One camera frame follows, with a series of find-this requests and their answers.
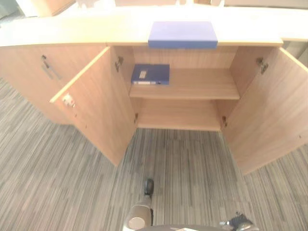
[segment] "open cabinet door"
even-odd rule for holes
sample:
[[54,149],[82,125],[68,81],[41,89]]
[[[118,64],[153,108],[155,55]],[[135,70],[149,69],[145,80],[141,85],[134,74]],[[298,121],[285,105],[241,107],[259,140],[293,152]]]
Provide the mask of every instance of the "open cabinet door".
[[116,166],[136,129],[117,62],[113,49],[105,48],[51,99]]
[[268,68],[258,71],[222,128],[244,174],[308,142],[308,69],[283,48],[264,57]]

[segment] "blue binder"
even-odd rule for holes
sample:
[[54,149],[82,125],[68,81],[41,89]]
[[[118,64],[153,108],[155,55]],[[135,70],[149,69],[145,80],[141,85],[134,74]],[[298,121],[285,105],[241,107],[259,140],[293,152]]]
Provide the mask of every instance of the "blue binder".
[[215,49],[211,22],[154,22],[148,39],[152,48]]
[[136,64],[131,77],[132,84],[169,84],[170,66],[166,64]]

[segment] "cabinet shelf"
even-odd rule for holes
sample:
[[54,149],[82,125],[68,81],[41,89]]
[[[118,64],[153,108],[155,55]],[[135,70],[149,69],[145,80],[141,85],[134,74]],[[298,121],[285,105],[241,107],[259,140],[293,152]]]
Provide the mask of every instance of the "cabinet shelf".
[[191,100],[240,98],[229,69],[171,69],[169,85],[132,85],[129,96]]
[[143,99],[138,127],[220,131],[215,103],[207,100]]

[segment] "striped carpet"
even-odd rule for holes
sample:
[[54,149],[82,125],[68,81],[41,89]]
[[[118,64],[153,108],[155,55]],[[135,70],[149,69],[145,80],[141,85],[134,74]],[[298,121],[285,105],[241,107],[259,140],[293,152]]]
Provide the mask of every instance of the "striped carpet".
[[154,224],[308,230],[308,145],[243,177],[222,134],[139,129],[118,168],[0,79],[0,230],[119,231],[152,177]]

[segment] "wooden cabinet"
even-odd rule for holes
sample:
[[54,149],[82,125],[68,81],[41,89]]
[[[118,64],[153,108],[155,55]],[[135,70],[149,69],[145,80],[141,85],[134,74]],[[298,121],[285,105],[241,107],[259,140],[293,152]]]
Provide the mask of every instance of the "wooden cabinet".
[[0,75],[51,121],[70,124],[49,100],[103,48],[104,45],[2,47]]
[[[0,54],[1,76],[114,165],[137,127],[221,131],[244,174],[308,142],[308,69],[282,48],[41,45]],[[170,84],[131,85],[135,64],[169,64]]]

